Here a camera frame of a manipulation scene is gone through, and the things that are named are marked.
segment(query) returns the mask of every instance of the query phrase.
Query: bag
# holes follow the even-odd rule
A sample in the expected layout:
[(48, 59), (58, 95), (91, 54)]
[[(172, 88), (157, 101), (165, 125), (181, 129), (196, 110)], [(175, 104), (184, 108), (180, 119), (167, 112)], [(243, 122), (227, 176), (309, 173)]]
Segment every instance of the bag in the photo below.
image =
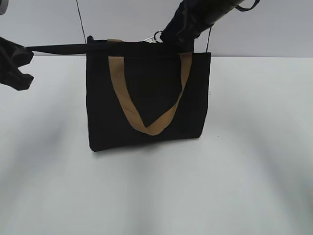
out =
[(162, 43), (88, 37), (87, 45), (29, 47), (87, 54), (87, 114), (93, 151), (200, 137), (208, 107), (210, 53), (177, 54)]

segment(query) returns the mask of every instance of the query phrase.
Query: metal clip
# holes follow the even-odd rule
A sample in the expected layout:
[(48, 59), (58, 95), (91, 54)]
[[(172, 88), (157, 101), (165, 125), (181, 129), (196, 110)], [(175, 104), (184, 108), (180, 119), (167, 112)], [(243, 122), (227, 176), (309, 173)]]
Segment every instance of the metal clip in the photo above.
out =
[(152, 37), (150, 38), (146, 38), (145, 40), (143, 40), (144, 42), (148, 42), (148, 43), (162, 43), (162, 41), (159, 39), (159, 41), (157, 40), (157, 35), (159, 33), (162, 33), (163, 31), (159, 30), (157, 31)]

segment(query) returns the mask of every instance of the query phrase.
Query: black strap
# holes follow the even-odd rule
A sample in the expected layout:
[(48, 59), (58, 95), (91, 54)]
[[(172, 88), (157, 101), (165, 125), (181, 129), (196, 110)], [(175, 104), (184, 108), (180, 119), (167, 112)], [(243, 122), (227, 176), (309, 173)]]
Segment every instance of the black strap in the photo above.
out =
[(71, 45), (27, 47), (27, 50), (44, 52), (55, 55), (77, 55), (77, 54), (86, 54), (87, 52), (90, 51), (106, 50), (111, 46), (112, 45), (109, 43), (71, 44)]
[(241, 7), (241, 6), (236, 6), (236, 9), (237, 9), (238, 11), (250, 11), (250, 10), (252, 10), (254, 7), (256, 7), (257, 4), (259, 4), (259, 3), (260, 3), (260, 0), (255, 0), (253, 6), (252, 6), (251, 8), (243, 8), (243, 7)]

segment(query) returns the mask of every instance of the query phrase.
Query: black cord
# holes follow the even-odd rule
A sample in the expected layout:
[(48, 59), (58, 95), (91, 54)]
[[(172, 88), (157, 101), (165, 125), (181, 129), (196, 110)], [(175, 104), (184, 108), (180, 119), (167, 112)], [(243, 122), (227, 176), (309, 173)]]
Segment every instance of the black cord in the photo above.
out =
[(84, 26), (83, 26), (83, 21), (82, 21), (82, 16), (80, 14), (80, 9), (79, 9), (79, 5), (78, 5), (78, 1), (77, 0), (76, 0), (76, 4), (77, 4), (77, 9), (78, 9), (78, 14), (79, 14), (80, 25), (82, 26), (82, 31), (83, 31), (83, 35), (84, 35), (85, 44), (87, 44), (86, 35), (85, 35), (85, 31), (84, 31)]
[(212, 30), (212, 27), (210, 27), (209, 36), (207, 37), (207, 44), (206, 44), (206, 50), (205, 50), (205, 52), (207, 52), (207, 50), (209, 49), (209, 42), (210, 42), (211, 30)]

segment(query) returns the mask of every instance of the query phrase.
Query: bag handle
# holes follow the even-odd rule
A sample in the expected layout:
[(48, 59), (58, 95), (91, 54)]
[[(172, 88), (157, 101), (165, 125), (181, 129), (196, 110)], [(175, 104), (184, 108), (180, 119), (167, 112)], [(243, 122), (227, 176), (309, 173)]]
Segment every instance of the bag handle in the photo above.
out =
[(173, 105), (172, 108), (166, 111), (148, 127), (145, 127), (140, 117), (140, 114), (133, 104), (132, 99), (128, 93), (125, 80), (124, 57), (109, 56), (109, 67), (113, 89), (129, 124), (135, 130), (148, 134), (150, 136), (156, 136), (160, 134), (172, 122), (178, 104), (184, 92), (192, 64), (192, 53), (182, 53), (179, 55), (181, 60), (181, 92), (178, 96), (177, 102)]

